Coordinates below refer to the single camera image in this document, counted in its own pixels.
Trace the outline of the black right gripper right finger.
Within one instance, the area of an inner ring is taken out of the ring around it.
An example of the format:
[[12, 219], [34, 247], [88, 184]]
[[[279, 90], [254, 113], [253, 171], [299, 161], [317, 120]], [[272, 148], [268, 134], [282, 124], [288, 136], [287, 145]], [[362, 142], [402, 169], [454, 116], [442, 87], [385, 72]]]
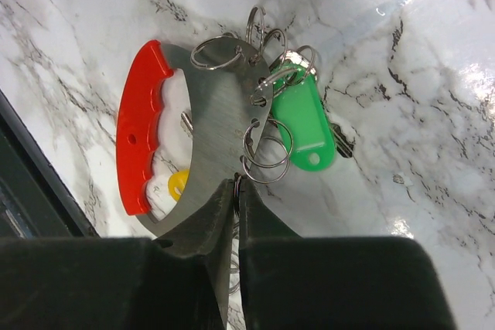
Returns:
[[239, 186], [241, 299], [246, 328], [267, 329], [282, 322], [283, 298], [291, 287], [287, 243], [299, 235], [263, 202], [254, 183]]

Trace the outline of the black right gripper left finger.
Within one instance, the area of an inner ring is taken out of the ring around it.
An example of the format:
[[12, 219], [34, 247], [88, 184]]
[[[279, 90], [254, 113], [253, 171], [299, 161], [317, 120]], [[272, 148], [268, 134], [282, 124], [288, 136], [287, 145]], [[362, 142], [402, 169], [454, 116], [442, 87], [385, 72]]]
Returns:
[[224, 329], [230, 287], [234, 181], [223, 180], [193, 215], [156, 240], [163, 252], [166, 329]]

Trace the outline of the steel key organizer red handle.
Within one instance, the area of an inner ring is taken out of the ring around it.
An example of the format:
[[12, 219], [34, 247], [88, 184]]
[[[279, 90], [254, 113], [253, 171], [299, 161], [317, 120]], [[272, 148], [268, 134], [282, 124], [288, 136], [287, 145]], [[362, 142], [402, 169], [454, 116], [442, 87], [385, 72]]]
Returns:
[[[223, 180], [246, 173], [270, 121], [272, 101], [281, 93], [275, 83], [299, 82], [314, 70], [312, 60], [293, 63], [289, 50], [268, 64], [264, 51], [273, 35], [265, 30], [265, 9], [256, 5], [244, 38], [224, 33], [194, 49], [153, 39], [135, 55], [118, 110], [116, 166], [125, 212], [150, 233], [169, 232], [193, 215]], [[185, 77], [189, 94], [192, 158], [183, 194], [172, 211], [158, 219], [146, 188], [159, 147], [162, 88], [176, 73]]]

